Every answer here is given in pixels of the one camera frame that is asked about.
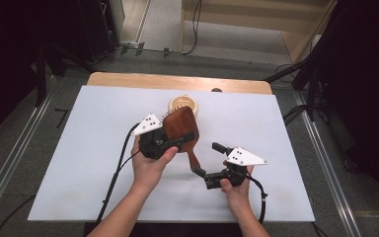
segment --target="wooden hairbrush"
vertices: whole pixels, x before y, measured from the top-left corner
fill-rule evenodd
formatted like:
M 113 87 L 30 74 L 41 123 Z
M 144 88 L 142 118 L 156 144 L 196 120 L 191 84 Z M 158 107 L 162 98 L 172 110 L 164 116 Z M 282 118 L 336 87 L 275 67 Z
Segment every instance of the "wooden hairbrush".
M 164 118 L 163 128 L 168 139 L 176 139 L 185 136 L 189 132 L 194 132 L 194 139 L 185 142 L 179 152 L 186 152 L 188 154 L 189 165 L 192 171 L 194 171 L 194 168 L 200 168 L 198 159 L 196 159 L 193 153 L 193 148 L 199 140 L 199 132 L 192 109 L 184 106 L 173 110 Z

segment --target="white board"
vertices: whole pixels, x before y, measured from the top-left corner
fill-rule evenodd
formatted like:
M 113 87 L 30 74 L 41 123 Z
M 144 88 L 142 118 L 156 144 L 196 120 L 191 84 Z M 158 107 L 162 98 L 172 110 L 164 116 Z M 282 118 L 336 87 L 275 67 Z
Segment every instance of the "white board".
M 199 141 L 194 148 L 207 173 L 219 172 L 225 155 L 212 142 L 242 146 L 266 159 L 253 177 L 268 194 L 265 221 L 314 221 L 299 168 L 273 95 L 179 90 L 82 87 L 38 191 L 29 220 L 94 221 L 103 205 L 129 130 L 149 113 L 159 119 L 170 100 L 189 95 L 199 106 Z M 130 154 L 130 138 L 125 158 Z M 119 173 L 107 215 L 128 191 L 131 162 Z M 261 192 L 251 183 L 250 201 L 257 217 Z M 219 189 L 208 190 L 190 171 L 186 153 L 167 166 L 139 221 L 235 222 Z

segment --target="person's right hand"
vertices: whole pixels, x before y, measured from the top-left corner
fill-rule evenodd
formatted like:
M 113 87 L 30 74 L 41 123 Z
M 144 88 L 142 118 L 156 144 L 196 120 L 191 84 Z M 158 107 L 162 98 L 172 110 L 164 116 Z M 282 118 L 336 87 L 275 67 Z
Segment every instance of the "person's right hand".
M 248 172 L 252 174 L 254 166 L 248 166 Z M 251 204 L 249 203 L 249 183 L 250 180 L 245 179 L 241 186 L 233 187 L 229 180 L 220 181 L 221 191 L 226 194 L 229 208 L 237 219 L 247 212 L 251 212 Z

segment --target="floor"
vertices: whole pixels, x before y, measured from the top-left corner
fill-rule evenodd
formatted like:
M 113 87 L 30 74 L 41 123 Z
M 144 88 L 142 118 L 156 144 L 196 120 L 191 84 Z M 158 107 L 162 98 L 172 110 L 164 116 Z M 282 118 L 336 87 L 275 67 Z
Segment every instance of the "floor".
M 179 50 L 179 17 L 181 1 L 151 0 L 139 42 L 144 48 Z M 171 13 L 165 18 L 163 12 Z M 191 46 L 191 24 L 186 37 L 185 48 Z M 130 51 L 126 54 L 113 54 L 96 65 L 101 71 L 139 72 L 217 78 L 236 78 L 261 80 L 280 70 L 280 65 L 290 64 L 285 45 L 279 32 L 253 31 L 245 28 L 225 28 L 223 26 L 200 24 L 197 50 L 190 56 L 170 55 L 163 57 L 156 52 L 144 52 L 136 56 Z M 28 146 L 23 150 L 20 161 L 12 173 L 5 192 L 0 196 L 0 224 L 5 217 L 19 206 L 39 187 L 48 162 L 57 146 L 65 121 L 57 127 L 62 118 L 58 110 L 72 108 L 82 85 L 87 83 L 89 74 L 81 68 L 71 67 L 63 78 L 52 78 L 53 93 L 44 115 L 40 119 Z M 284 115 L 297 105 L 287 75 L 271 84 L 281 113 Z M 32 106 L 36 94 L 33 91 L 26 97 L 0 127 L 0 170 L 11 153 L 14 145 L 35 112 Z M 306 119 L 299 117 L 287 127 L 300 171 L 308 191 L 316 223 L 328 236 L 379 236 L 379 184 L 365 174 L 354 174 L 345 169 L 342 152 L 338 147 L 330 127 L 319 117 L 315 122 L 320 137 L 325 144 L 330 164 L 341 184 L 347 204 L 356 221 L 358 233 L 350 234 L 342 223 L 341 213 L 330 188 L 328 177 L 316 153 L 316 146 L 306 129 Z M 1 231 L 0 236 L 81 236 L 83 223 L 28 222 L 27 216 L 32 203 L 20 209 Z M 204 228 L 187 223 L 175 225 L 150 225 L 155 236 L 183 236 L 189 229 Z M 310 223 L 265 223 L 272 236 L 319 236 Z

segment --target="table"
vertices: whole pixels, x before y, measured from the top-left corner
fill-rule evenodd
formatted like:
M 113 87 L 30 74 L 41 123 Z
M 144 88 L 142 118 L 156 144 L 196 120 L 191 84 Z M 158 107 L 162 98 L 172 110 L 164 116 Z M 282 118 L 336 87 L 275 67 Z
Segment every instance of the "table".
M 224 93 L 209 92 L 213 88 L 220 88 Z M 265 192 L 269 194 L 265 221 L 315 220 L 268 83 L 121 73 L 94 73 L 88 85 L 81 89 L 39 188 L 29 220 L 95 220 L 128 130 L 135 121 L 142 121 L 149 113 L 159 117 L 159 113 L 167 110 L 169 100 L 181 94 L 190 95 L 199 105 L 196 121 L 200 139 L 194 152 L 207 173 L 224 168 L 221 163 L 225 157 L 211 149 L 211 142 L 229 147 L 244 146 L 268 162 L 266 166 L 257 167 L 252 174 L 263 183 Z M 235 113 L 232 115 L 223 105 Z M 246 110 L 249 110 L 249 115 L 240 117 Z M 234 123 L 235 117 L 240 123 Z M 258 131 L 259 124 L 261 134 L 256 134 L 253 131 Z M 278 146 L 270 146 L 267 141 L 273 144 L 278 141 Z M 125 195 L 131 182 L 132 169 L 127 164 L 119 174 L 106 214 Z M 250 199 L 254 213 L 259 216 L 260 190 L 255 186 L 251 188 Z M 187 154 L 178 154 L 146 201 L 138 221 L 236 220 L 220 190 L 207 190 L 203 179 L 190 171 Z
M 181 45 L 184 21 L 192 21 L 198 0 L 182 0 Z M 316 35 L 321 34 L 336 0 L 202 0 L 199 21 L 228 26 L 281 31 L 291 60 L 301 59 Z

